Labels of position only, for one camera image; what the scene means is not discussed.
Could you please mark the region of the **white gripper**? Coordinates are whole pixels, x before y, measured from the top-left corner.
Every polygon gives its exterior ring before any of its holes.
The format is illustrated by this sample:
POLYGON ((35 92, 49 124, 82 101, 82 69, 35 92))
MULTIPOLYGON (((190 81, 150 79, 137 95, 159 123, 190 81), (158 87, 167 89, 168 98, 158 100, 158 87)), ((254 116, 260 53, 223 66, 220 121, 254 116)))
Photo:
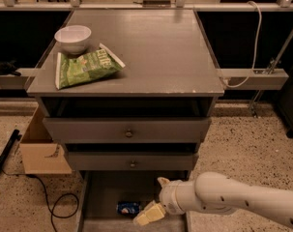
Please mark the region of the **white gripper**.
POLYGON ((176 198, 177 187, 181 184, 180 180, 170 181, 167 178, 159 177, 158 182, 161 185, 159 199, 161 203, 151 201, 134 219, 135 225, 144 226, 151 222, 165 217, 166 212, 170 215, 182 215, 181 209, 176 198))

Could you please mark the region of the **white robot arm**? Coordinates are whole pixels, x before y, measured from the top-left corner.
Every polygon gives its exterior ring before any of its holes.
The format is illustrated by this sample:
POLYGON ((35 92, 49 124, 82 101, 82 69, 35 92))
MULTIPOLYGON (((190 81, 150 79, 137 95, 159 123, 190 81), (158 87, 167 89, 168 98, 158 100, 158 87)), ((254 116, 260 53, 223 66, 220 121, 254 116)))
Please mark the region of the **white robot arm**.
POLYGON ((293 229, 293 190, 251 186, 217 172, 190 181, 159 177, 159 202, 150 202, 133 222, 143 226, 186 212, 229 215, 247 210, 293 229))

